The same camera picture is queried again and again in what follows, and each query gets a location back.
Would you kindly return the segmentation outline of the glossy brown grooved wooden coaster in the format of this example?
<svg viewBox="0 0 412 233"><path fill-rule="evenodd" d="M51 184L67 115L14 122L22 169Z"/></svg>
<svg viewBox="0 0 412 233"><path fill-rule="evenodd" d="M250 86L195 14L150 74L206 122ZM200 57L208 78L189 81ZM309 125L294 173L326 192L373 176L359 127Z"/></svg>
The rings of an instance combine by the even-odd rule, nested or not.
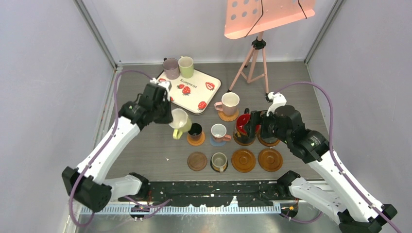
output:
<svg viewBox="0 0 412 233"><path fill-rule="evenodd" d="M275 149L263 149L258 155L258 163L265 171L275 172L283 166L283 157Z"/></svg>

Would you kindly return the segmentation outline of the woven orange rattan coaster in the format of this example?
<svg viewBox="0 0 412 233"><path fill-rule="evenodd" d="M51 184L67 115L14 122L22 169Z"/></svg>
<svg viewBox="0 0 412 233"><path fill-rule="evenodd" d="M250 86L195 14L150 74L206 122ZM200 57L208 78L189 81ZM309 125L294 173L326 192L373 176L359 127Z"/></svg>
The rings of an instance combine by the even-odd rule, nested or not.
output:
<svg viewBox="0 0 412 233"><path fill-rule="evenodd" d="M223 111L218 111L218 116L221 120L225 122L232 122L235 121L238 116L239 116L239 110L236 110L236 112L233 115L226 115Z"/></svg>

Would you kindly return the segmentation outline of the dark brown wooden coaster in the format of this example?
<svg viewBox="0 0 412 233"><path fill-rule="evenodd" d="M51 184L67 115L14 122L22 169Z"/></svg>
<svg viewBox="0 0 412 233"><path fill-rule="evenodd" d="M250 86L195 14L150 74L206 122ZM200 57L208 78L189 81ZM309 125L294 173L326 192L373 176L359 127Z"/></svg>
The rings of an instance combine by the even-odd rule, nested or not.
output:
<svg viewBox="0 0 412 233"><path fill-rule="evenodd" d="M201 171L207 165L207 157L201 152L193 152L187 159L188 167L193 171Z"/></svg>

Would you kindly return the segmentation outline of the cream white mug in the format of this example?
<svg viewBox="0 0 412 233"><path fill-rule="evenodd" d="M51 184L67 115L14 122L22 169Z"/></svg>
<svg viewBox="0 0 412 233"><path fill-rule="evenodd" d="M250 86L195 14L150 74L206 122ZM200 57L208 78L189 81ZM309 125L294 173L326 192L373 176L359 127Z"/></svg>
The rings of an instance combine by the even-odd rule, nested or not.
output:
<svg viewBox="0 0 412 233"><path fill-rule="evenodd" d="M176 108L172 110L172 122L169 123L169 126L173 128L173 139L178 140L183 133L191 129L192 121L183 109Z"/></svg>

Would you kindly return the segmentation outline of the red black mug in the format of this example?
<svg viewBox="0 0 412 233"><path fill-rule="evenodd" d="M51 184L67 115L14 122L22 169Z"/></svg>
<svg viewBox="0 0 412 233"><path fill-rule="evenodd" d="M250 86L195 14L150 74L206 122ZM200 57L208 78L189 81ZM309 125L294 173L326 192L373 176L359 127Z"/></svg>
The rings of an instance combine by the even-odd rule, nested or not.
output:
<svg viewBox="0 0 412 233"><path fill-rule="evenodd" d="M238 143L241 146L249 146L249 145L253 144L255 139L256 139L256 136L257 136L257 134L260 130L260 122L259 122L259 119L257 119L257 126L256 126L255 136L248 136L246 134L243 127L244 127L245 123L248 121L249 115L245 114L245 111L250 112L250 109L245 108L244 114L242 114L241 116L239 116L237 118L236 123L235 123L235 129L234 129L234 132L233 132L233 139L235 140L236 143Z"/></svg>

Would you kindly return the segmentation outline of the plain orange round coaster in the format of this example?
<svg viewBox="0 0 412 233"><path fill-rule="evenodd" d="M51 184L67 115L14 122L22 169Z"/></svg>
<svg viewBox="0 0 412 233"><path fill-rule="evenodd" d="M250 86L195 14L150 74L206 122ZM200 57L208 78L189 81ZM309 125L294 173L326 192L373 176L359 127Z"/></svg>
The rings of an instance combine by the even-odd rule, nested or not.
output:
<svg viewBox="0 0 412 233"><path fill-rule="evenodd" d="M200 135L197 136L192 136L190 134L187 134L187 142L192 145L192 146L199 146L204 143L205 141L205 133L201 133Z"/></svg>

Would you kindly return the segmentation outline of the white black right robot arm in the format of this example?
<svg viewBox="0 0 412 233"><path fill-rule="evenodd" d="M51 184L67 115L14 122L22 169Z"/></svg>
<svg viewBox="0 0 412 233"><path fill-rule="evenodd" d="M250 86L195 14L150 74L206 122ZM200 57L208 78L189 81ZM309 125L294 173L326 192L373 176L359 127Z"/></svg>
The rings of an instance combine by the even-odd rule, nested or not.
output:
<svg viewBox="0 0 412 233"><path fill-rule="evenodd" d="M343 233L378 233L396 216L393 205L381 203L359 184L320 132L306 128L300 112L293 106L280 106L272 112L249 109L244 112L249 115L243 126L248 136L253 136L259 126L265 136L284 142L295 157L321 175L334 191L331 195L290 170L277 179L281 198L293 196L306 201L334 220Z"/></svg>

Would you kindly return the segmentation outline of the mauve mug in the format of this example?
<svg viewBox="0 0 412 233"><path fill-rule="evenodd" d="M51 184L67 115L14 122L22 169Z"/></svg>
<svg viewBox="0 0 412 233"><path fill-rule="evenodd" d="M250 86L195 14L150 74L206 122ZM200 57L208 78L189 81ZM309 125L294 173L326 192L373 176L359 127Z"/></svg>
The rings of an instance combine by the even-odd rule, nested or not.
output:
<svg viewBox="0 0 412 233"><path fill-rule="evenodd" d="M175 58L164 58L163 69L166 77L170 80L177 79L180 76L178 60Z"/></svg>

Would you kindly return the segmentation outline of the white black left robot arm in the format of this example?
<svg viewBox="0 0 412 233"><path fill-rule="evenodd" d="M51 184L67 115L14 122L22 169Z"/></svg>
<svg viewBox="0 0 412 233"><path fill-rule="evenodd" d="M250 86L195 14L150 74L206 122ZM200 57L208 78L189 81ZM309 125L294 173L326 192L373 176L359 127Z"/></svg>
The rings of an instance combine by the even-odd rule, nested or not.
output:
<svg viewBox="0 0 412 233"><path fill-rule="evenodd" d="M62 178L74 199L93 212L101 211L111 200L132 196L138 201L149 195L148 179L130 172L128 175L107 179L113 163L129 142L141 130L154 122L169 124L173 121L169 81L149 83L136 101L126 102L119 110L111 130L76 168L66 167Z"/></svg>

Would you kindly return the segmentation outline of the pink handled floral mug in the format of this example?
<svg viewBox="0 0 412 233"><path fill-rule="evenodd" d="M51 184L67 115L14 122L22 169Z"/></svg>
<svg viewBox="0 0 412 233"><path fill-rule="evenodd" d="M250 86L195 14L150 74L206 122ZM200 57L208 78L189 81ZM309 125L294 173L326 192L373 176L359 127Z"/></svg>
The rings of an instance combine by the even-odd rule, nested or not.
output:
<svg viewBox="0 0 412 233"><path fill-rule="evenodd" d="M221 143L224 141L230 141L232 136L227 134L227 128L222 124L214 124L211 127L211 134L214 142Z"/></svg>

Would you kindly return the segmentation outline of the grey small mug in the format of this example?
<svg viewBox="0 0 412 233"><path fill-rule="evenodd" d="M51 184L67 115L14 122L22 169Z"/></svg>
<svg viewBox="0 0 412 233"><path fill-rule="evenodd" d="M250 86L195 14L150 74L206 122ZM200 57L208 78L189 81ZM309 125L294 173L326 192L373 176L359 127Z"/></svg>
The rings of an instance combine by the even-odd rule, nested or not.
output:
<svg viewBox="0 0 412 233"><path fill-rule="evenodd" d="M217 152L213 154L210 161L212 161L214 166L217 166L217 167L223 167L224 164L228 162L227 156L221 152Z"/></svg>

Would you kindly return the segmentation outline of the blue smiley foam coaster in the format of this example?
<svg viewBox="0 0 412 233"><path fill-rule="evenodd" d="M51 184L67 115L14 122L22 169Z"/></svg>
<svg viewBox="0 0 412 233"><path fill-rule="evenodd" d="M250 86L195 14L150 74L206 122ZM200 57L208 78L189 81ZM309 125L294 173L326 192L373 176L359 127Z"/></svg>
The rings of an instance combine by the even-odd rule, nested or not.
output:
<svg viewBox="0 0 412 233"><path fill-rule="evenodd" d="M213 137L209 138L209 142L214 147L221 147L221 146L224 146L226 144L226 141L216 142Z"/></svg>

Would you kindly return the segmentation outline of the black small mug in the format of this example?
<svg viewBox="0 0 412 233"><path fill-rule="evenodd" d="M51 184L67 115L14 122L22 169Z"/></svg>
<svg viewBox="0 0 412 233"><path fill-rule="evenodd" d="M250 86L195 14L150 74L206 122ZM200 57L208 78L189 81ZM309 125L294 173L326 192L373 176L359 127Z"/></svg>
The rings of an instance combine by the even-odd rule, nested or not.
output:
<svg viewBox="0 0 412 233"><path fill-rule="evenodd" d="M199 140L201 138L202 132L203 132L203 128L200 124L192 123L191 129L188 131L190 140L192 141Z"/></svg>

